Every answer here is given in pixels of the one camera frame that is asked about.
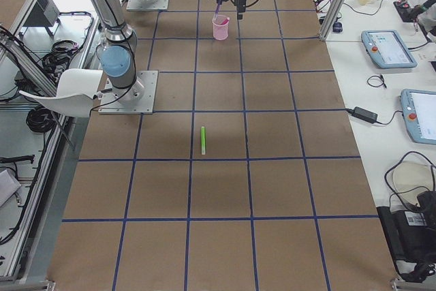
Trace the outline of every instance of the green pen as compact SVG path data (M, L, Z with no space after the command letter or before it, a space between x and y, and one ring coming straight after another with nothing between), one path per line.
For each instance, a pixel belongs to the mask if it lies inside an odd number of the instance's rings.
M202 155L206 155L206 128L202 126L200 130L201 139L202 139Z

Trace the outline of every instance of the label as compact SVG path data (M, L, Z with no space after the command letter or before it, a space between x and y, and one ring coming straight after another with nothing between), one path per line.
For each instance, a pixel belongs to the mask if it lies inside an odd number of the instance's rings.
M409 226L427 226L422 214L412 213L411 211L405 211L404 214L406 215Z

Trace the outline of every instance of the white desk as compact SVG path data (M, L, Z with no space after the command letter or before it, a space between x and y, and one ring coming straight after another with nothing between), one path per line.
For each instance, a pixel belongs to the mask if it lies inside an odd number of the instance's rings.
M354 13L343 5L341 22L344 31L331 33L326 42L345 106L359 106L376 112L381 122L388 122L394 111L401 109L399 95L403 89L436 91L436 72L428 61L420 59L420 52L434 57L436 44L413 52L418 62L414 69L381 70L373 65L360 41L360 34L364 30L395 29L409 47L425 43L421 31L416 33L412 23L401 21L393 1L385 0L381 10L374 16ZM379 6L379 1L366 6L360 6L357 0L345 2L355 10L368 13L375 12ZM368 77L375 74L383 74L387 89L373 88L367 84ZM384 174L406 152L420 151L436 162L436 147L412 142L399 114L385 127L353 117L350 117L350 122L376 206L388 205L390 192L384 183ZM407 160L420 162L420 158L414 156ZM392 199L392 203L396 204L396 199Z
M327 40L360 41L360 34L364 30L389 29L397 30L406 44L409 42L425 43L425 37L420 31L415 31L413 23L404 23L400 19L400 16L393 5L394 1L396 0L383 1L380 11L373 16L357 14L346 5L343 5L340 11L342 19L339 20L343 24L343 32L330 33ZM373 3L368 3L364 6L359 5L357 0L345 0L345 3L359 12L374 13L380 5L380 0L376 0Z
M376 112L381 122L389 121L394 111L401 109L399 95L403 89L436 91L436 73L430 63L419 61L418 67L404 70L408 73L389 73L391 70L380 70L372 64L360 42L328 42L327 47L345 106L359 106ZM367 84L369 76L380 73L387 89ZM389 193L383 176L402 155L417 150L436 161L436 147L412 142L399 114L385 127L353 117L350 121L376 206L388 204Z

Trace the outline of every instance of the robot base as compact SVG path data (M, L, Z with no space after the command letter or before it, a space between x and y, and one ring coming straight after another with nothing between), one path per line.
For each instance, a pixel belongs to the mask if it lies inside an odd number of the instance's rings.
M129 12L152 12L157 10L167 10L169 0L158 0L154 3L147 3L141 0L129 0L127 11Z
M152 114L153 106L155 105L155 95L157 86L157 71L139 71L138 78L141 79L145 86L144 95L134 102L120 103L114 102L113 104L101 107L98 109L100 114ZM105 88L112 88L109 80L106 81ZM113 102L115 96L113 93L105 93L102 98L101 105Z

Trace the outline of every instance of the touchscreen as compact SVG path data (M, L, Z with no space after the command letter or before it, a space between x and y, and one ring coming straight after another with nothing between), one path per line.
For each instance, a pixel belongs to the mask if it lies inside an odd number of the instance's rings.
M369 34L374 45L379 48L379 53L387 64L411 63L403 46L392 32L372 32Z
M421 129L421 137L436 140L436 95L411 92L416 116Z

